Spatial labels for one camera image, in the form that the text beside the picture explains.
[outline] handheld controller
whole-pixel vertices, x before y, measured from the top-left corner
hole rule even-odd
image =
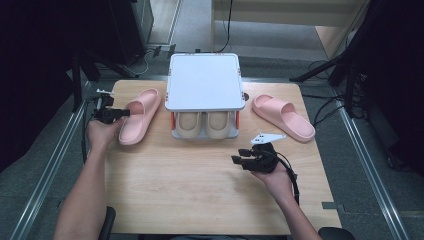
[[[238,152],[242,157],[255,157],[243,159],[240,156],[231,156],[234,164],[239,164],[248,171],[271,173],[279,161],[271,143],[255,144],[251,150],[239,149]]]
[[[255,171],[255,172],[263,172],[263,173],[271,173],[277,167],[277,164],[280,162],[287,170],[287,174],[293,184],[293,193],[294,198],[299,204],[299,188],[297,186],[297,175],[294,173],[291,165],[286,157],[283,161],[280,159],[274,147],[270,142],[265,144],[255,144],[252,149],[239,149],[238,150],[240,156],[231,156],[234,164],[241,165],[244,170]]]
[[[114,99],[109,93],[101,93],[97,99],[97,106],[94,109],[94,119],[99,120],[105,124],[111,124],[116,119],[123,116],[130,116],[130,110],[128,109],[113,109],[110,108],[113,105]]]

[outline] black cable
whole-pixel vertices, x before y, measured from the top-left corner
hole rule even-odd
[[[87,145],[86,145],[86,137],[85,132],[87,130],[87,124],[86,123],[86,114],[87,114],[87,108],[88,104],[91,102],[91,99],[85,99],[84,101],[84,109],[82,114],[82,136],[81,136],[81,150],[82,150],[82,161],[85,163],[87,160]]]
[[[345,106],[344,105],[342,105],[342,106],[338,106],[338,107],[336,107],[335,109],[333,109],[331,112],[329,112],[329,113],[327,113],[321,120],[319,120],[319,121],[316,121],[316,119],[315,119],[315,121],[314,121],[314,127],[316,127],[316,125],[318,125],[318,123],[320,123],[320,122],[322,122],[322,121],[324,121],[325,119],[327,119],[328,117],[330,117],[331,115],[333,115],[334,113],[336,113],[337,112],[337,110],[339,110],[339,109],[341,109],[341,108],[344,108]]]
[[[317,112],[317,114],[315,115],[315,118],[314,118],[314,122],[313,122],[313,126],[314,127],[316,127],[316,125],[318,124],[317,123],[317,118],[318,118],[318,115],[320,114],[320,112],[325,108],[325,106],[327,106],[328,104],[330,104],[333,100],[338,100],[338,99],[340,99],[340,98],[343,98],[344,97],[344,95],[338,95],[338,96],[335,96],[335,97],[332,97],[332,98],[330,98],[330,100],[328,100],[326,103],[324,103],[324,105],[322,105],[319,109],[318,109],[318,112]]]
[[[227,47],[228,43],[230,42],[230,23],[231,23],[231,13],[233,10],[233,0],[230,1],[230,12],[228,14],[228,22],[227,22],[227,42],[225,43],[224,47],[219,50],[216,51],[216,53],[222,53],[222,51],[224,51],[224,49]]]

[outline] beige slipper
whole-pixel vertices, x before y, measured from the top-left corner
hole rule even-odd
[[[209,138],[224,139],[230,133],[230,112],[208,112],[206,134]]]
[[[175,129],[181,138],[195,138],[202,129],[201,112],[177,113]]]

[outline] pink slipper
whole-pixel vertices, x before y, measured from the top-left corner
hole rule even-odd
[[[161,102],[161,96],[156,89],[147,89],[127,104],[130,117],[125,119],[119,133],[119,143],[122,145],[136,144],[143,139],[150,121]]]
[[[253,99],[252,109],[300,142],[307,142],[315,136],[315,128],[296,113],[293,103],[264,94]]]

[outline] gray floor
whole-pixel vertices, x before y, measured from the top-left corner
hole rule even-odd
[[[176,44],[177,51],[210,50],[208,9],[204,1],[182,1],[172,36],[172,44]],[[215,29],[218,49],[225,39],[222,22],[216,22]],[[232,23],[231,29],[231,46],[226,50],[239,55],[245,81],[263,81],[263,78],[266,78],[266,81],[287,82],[288,77],[307,72],[309,65],[314,61],[326,60],[318,36],[311,26]],[[140,78],[149,79],[152,76],[167,74],[169,59],[166,52],[156,58],[148,56],[146,60],[149,68]],[[130,66],[135,72],[143,72],[146,67],[143,60]],[[112,89],[114,82],[121,77],[112,71],[101,69],[102,81],[90,83],[90,86],[94,89]],[[318,78],[300,84],[300,87],[303,94],[334,94],[326,81]],[[315,117],[325,103],[324,100],[308,97],[305,97],[304,101],[310,119]],[[330,104],[320,116],[335,107],[335,103]],[[58,111],[30,151],[1,172],[0,239],[8,239],[15,229],[29,197],[48,165],[56,143],[61,140],[61,134],[72,117],[70,109],[72,98]],[[421,191],[424,179],[413,172],[390,169],[386,163],[385,152],[368,122],[354,122],[411,239],[424,239],[424,193]],[[396,239],[387,225],[341,114],[334,114],[320,123],[316,131],[317,144],[343,227],[351,231],[357,239]],[[28,239],[51,239],[58,206],[72,187],[82,166],[80,140],[79,126],[70,139],[57,174],[32,224]],[[137,236],[114,234],[112,239],[137,239]]]

